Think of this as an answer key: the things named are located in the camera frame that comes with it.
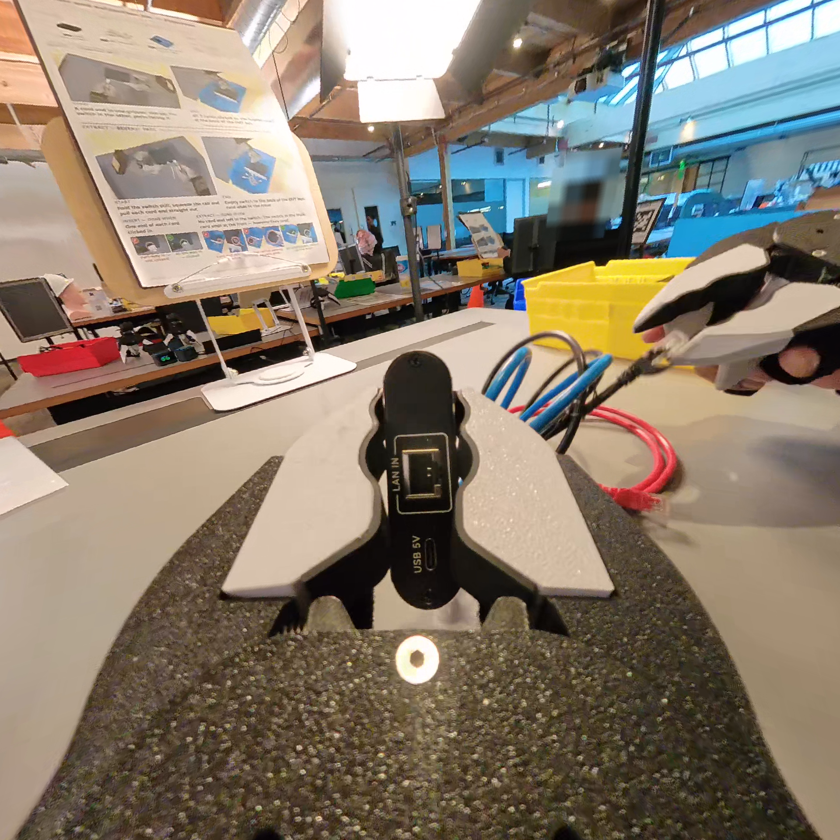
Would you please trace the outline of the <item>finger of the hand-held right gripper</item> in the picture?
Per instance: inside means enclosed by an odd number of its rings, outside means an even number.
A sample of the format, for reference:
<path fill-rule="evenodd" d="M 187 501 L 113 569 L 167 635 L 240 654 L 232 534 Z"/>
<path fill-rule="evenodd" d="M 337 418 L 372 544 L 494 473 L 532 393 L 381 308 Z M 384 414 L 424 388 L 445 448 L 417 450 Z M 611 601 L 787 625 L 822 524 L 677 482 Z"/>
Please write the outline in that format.
<path fill-rule="evenodd" d="M 731 316 L 757 295 L 770 267 L 770 254 L 756 245 L 740 245 L 693 262 L 673 276 L 639 312 L 635 333 L 659 327 L 698 333 Z"/>
<path fill-rule="evenodd" d="M 770 279 L 726 318 L 715 314 L 718 308 L 709 301 L 668 320 L 662 354 L 673 364 L 714 368 L 720 392 L 753 393 L 761 360 L 782 352 L 800 326 L 800 284 Z"/>

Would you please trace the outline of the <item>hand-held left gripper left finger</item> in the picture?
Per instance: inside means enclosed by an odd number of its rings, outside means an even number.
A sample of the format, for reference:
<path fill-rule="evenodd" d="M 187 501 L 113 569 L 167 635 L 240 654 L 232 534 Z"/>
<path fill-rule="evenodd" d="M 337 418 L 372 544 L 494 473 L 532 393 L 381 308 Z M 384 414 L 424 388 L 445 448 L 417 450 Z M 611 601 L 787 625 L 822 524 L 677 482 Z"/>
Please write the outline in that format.
<path fill-rule="evenodd" d="M 382 494 L 364 457 L 379 427 L 380 394 L 365 387 L 289 447 L 223 582 L 224 595 L 298 595 L 374 537 Z"/>

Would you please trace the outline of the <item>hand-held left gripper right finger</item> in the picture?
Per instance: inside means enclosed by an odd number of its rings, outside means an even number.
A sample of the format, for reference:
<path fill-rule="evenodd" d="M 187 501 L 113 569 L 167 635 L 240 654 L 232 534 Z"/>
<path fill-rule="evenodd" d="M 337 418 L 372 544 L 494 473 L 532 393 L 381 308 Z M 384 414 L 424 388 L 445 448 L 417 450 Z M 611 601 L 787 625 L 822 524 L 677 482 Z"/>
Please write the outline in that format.
<path fill-rule="evenodd" d="M 553 448 L 485 395 L 465 388 L 457 396 L 471 459 L 456 497 L 465 546 L 540 595 L 611 596 L 613 581 Z"/>

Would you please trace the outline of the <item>black ethernet switch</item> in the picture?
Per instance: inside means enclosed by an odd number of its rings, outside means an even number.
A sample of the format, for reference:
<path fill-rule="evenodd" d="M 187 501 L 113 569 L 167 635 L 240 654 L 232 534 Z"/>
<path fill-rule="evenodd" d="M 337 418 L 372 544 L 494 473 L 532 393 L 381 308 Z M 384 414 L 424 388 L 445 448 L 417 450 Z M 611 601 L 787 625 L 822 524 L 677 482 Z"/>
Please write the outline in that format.
<path fill-rule="evenodd" d="M 382 391 L 391 577 L 421 610 L 448 604 L 459 585 L 451 565 L 459 483 L 452 380 L 432 353 L 399 356 Z"/>

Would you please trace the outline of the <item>person's right hand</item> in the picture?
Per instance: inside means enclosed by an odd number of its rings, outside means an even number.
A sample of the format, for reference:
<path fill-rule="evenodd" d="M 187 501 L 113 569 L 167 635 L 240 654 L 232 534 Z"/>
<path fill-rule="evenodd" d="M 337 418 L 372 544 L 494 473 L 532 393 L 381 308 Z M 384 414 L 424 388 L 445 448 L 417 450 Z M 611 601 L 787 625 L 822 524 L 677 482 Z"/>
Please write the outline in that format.
<path fill-rule="evenodd" d="M 663 327 L 656 327 L 641 333 L 642 341 L 646 343 L 657 343 L 664 337 L 665 328 Z M 803 383 L 802 377 L 812 375 L 817 371 L 821 361 L 821 355 L 817 350 L 804 345 L 790 348 L 778 355 L 780 368 L 789 376 L 796 378 L 796 383 L 799 385 Z M 718 378 L 717 366 L 695 367 L 694 372 L 700 378 L 711 384 L 716 384 Z M 765 385 L 776 381 L 772 377 L 769 377 L 765 371 L 758 370 L 752 377 L 738 383 L 729 393 L 740 396 L 751 396 Z M 811 382 L 811 385 L 829 392 L 838 393 L 839 371 L 836 370 L 830 375 L 814 380 Z"/>

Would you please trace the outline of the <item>yellow plastic bin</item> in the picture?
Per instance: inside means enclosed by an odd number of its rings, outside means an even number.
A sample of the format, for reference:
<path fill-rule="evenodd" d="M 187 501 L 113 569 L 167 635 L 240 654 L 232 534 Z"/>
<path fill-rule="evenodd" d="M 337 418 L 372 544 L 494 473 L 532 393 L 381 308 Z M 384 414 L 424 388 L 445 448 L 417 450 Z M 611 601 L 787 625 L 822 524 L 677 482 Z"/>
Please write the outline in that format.
<path fill-rule="evenodd" d="M 634 332 L 638 314 L 692 257 L 615 259 L 519 280 L 514 308 L 528 314 L 531 333 L 563 331 L 583 350 L 635 360 L 649 345 Z"/>

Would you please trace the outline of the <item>small yellow bin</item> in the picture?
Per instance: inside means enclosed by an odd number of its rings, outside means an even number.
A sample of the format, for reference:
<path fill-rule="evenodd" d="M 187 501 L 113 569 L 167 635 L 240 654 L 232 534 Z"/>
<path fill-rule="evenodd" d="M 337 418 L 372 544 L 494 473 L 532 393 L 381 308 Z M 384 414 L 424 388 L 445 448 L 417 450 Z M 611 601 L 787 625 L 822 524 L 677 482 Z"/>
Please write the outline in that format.
<path fill-rule="evenodd" d="M 216 336 L 227 337 L 257 331 L 260 334 L 273 333 L 281 323 L 271 307 L 239 309 L 236 314 L 207 316 L 206 322 Z"/>

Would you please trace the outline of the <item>laminated instruction sheet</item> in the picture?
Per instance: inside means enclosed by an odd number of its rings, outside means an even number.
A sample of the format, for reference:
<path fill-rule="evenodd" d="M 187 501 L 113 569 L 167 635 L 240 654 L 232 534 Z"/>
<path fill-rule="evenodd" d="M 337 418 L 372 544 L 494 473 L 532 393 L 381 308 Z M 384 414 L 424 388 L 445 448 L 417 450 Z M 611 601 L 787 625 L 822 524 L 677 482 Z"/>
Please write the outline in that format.
<path fill-rule="evenodd" d="M 68 484 L 16 437 L 1 439 L 1 515 L 66 488 Z"/>

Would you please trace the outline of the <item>red plastic bin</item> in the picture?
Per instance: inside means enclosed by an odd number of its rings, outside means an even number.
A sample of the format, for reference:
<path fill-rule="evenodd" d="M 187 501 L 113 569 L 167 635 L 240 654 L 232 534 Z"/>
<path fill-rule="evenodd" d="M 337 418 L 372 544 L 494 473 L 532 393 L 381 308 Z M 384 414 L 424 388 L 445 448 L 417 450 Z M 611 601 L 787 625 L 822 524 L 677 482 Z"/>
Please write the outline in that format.
<path fill-rule="evenodd" d="M 113 337 L 54 344 L 17 357 L 20 370 L 36 378 L 97 369 L 120 360 L 119 342 Z"/>

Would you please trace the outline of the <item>grey tablet screen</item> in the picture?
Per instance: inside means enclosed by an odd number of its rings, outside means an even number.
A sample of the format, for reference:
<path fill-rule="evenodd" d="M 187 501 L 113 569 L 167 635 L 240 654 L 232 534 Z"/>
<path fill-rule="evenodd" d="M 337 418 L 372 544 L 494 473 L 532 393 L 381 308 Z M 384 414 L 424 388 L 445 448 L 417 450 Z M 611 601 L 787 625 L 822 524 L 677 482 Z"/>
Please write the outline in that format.
<path fill-rule="evenodd" d="M 1 311 L 22 343 L 74 333 L 60 299 L 47 277 L 7 280 L 1 283 Z"/>

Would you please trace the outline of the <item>wooden instruction board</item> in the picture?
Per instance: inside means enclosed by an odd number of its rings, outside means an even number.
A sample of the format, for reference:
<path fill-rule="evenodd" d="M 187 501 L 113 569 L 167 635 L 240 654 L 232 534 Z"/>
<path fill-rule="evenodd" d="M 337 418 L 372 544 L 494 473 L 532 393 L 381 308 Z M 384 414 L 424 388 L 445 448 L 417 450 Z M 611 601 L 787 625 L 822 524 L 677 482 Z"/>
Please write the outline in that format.
<path fill-rule="evenodd" d="M 16 2 L 61 120 L 43 151 L 101 278 L 166 303 L 325 277 L 312 163 L 232 29 Z"/>

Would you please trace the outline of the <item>studio light panel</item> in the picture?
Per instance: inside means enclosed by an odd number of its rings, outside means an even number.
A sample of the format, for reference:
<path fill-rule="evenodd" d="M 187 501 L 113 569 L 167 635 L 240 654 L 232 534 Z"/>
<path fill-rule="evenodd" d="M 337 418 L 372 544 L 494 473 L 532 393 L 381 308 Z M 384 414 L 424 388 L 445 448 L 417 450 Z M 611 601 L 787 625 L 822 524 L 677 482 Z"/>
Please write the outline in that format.
<path fill-rule="evenodd" d="M 445 117 L 436 81 L 449 69 L 479 1 L 324 1 L 319 102 L 355 85 L 362 123 Z"/>

